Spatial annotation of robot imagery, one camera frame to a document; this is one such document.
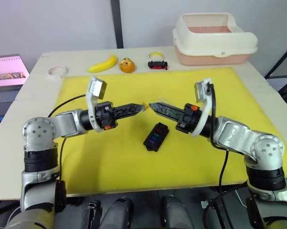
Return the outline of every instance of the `plastic bin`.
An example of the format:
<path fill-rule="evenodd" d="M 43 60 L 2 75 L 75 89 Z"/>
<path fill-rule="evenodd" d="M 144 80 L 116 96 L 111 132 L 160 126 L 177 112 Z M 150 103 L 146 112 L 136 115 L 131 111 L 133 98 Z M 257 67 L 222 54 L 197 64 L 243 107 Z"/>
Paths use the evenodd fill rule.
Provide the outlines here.
<path fill-rule="evenodd" d="M 229 13 L 188 13 L 173 30 L 174 45 L 184 65 L 237 64 L 257 51 L 257 37 L 244 32 Z"/>

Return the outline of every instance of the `yellow mat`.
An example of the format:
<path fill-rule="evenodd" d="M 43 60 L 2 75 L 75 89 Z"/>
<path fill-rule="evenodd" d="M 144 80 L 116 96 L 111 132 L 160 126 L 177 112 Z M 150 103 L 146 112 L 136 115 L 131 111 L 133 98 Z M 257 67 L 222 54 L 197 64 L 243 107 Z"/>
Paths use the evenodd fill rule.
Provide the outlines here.
<path fill-rule="evenodd" d="M 263 110 L 247 91 L 232 68 L 102 75 L 107 82 L 105 97 L 114 106 L 142 104 L 165 99 L 183 108 L 195 104 L 194 83 L 212 78 L 217 99 L 217 116 L 223 115 L 251 129 L 280 136 Z M 65 77 L 56 105 L 84 94 L 89 76 Z M 72 101 L 59 112 L 87 109 L 85 98 Z M 143 141 L 154 125 L 162 122 L 170 132 L 158 152 L 149 152 Z M 67 139 L 63 153 L 63 179 L 68 194 L 133 191 L 174 187 L 215 185 L 225 152 L 213 148 L 204 137 L 193 138 L 175 130 L 176 123 L 148 109 L 118 120 L 115 129 Z M 284 171 L 287 176 L 287 144 Z M 247 179 L 243 157 L 230 153 L 223 176 L 224 184 Z"/>

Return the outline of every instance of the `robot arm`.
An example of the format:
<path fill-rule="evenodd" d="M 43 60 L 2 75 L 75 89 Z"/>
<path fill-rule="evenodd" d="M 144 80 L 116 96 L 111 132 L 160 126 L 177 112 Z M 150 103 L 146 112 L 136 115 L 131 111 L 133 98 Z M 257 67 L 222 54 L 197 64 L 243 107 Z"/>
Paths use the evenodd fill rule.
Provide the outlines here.
<path fill-rule="evenodd" d="M 86 101 L 88 110 L 76 109 L 55 117 L 32 118 L 23 126 L 24 171 L 22 172 L 21 213 L 7 225 L 7 229 L 52 229 L 54 215 L 66 206 L 63 180 L 58 180 L 58 137 L 86 134 L 89 130 L 101 132 L 117 127 L 117 120 L 136 115 L 144 105 L 127 104 L 113 107 L 111 102 L 97 103 L 103 99 L 106 83 L 91 78 Z"/>
<path fill-rule="evenodd" d="M 202 110 L 192 104 L 184 109 L 152 103 L 159 115 L 177 122 L 176 129 L 192 136 L 210 138 L 214 146 L 244 155 L 248 175 L 247 210 L 254 228 L 287 228 L 287 185 L 282 169 L 284 145 L 275 135 L 250 130 L 246 125 L 226 117 L 209 115 L 212 105 L 210 79 L 195 85 Z"/>

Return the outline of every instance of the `white wall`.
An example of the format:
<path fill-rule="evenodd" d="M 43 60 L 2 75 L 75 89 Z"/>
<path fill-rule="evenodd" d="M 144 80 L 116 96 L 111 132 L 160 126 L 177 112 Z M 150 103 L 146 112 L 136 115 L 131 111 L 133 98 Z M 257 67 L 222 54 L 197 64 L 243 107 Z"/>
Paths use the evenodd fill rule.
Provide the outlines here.
<path fill-rule="evenodd" d="M 29 71 L 42 52 L 110 48 L 109 0 L 0 0 L 0 55 L 19 53 Z"/>
<path fill-rule="evenodd" d="M 190 12 L 228 12 L 237 25 L 258 37 L 250 58 L 262 75 L 287 50 L 287 0 L 120 0 L 124 47 L 173 45 L 178 16 Z"/>

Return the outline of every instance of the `table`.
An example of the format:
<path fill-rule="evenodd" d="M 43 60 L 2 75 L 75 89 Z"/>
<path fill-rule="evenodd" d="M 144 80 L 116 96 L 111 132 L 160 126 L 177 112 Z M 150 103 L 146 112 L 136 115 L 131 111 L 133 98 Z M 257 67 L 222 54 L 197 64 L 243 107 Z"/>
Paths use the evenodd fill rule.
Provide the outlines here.
<path fill-rule="evenodd" d="M 62 80 L 50 79 L 46 74 L 49 68 L 54 65 L 65 65 L 69 69 L 67 76 L 88 75 L 86 70 L 90 65 L 106 60 L 110 53 L 114 53 L 119 59 L 131 58 L 136 64 L 136 73 L 146 73 L 153 71 L 147 66 L 148 55 L 151 52 L 164 54 L 169 64 L 169 71 L 233 67 L 287 142 L 287 104 L 250 62 L 236 65 L 184 66 L 179 63 L 173 46 L 46 52 L 39 58 L 30 77 L 0 124 L 0 199 L 20 198 L 21 172 L 24 169 L 23 146 L 25 145 L 21 135 L 23 124 L 32 117 L 47 116 L 55 105 Z M 120 73 L 116 65 L 95 75 Z"/>

